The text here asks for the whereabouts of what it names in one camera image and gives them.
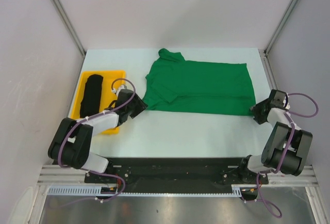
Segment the green t-shirt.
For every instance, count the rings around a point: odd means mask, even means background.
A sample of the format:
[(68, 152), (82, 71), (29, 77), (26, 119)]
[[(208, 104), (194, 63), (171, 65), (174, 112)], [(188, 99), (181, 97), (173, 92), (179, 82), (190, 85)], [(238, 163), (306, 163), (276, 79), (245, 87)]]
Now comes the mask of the green t-shirt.
[(185, 60), (167, 49), (158, 55), (145, 77), (148, 110), (252, 115), (256, 98), (245, 63)]

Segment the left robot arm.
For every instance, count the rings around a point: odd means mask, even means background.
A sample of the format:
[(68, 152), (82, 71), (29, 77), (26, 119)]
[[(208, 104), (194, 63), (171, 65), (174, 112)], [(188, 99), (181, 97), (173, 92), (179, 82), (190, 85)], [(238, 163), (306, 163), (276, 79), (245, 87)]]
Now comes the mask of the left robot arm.
[(61, 167), (96, 172), (96, 177), (107, 183), (114, 170), (108, 159), (90, 151), (92, 137), (108, 129), (121, 126), (147, 109), (147, 104), (132, 90), (122, 89), (108, 108), (91, 117), (74, 120), (64, 118), (48, 149), (48, 157)]

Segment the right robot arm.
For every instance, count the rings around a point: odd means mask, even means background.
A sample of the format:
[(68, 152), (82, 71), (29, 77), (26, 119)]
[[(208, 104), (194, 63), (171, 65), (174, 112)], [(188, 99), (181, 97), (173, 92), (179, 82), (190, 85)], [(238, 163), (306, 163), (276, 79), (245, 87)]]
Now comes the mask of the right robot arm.
[(268, 123), (272, 132), (260, 155), (249, 155), (238, 178), (251, 183), (257, 173), (283, 173), (299, 176), (304, 169), (313, 135), (301, 129), (292, 119), (288, 108), (275, 100), (264, 100), (251, 107), (258, 124)]

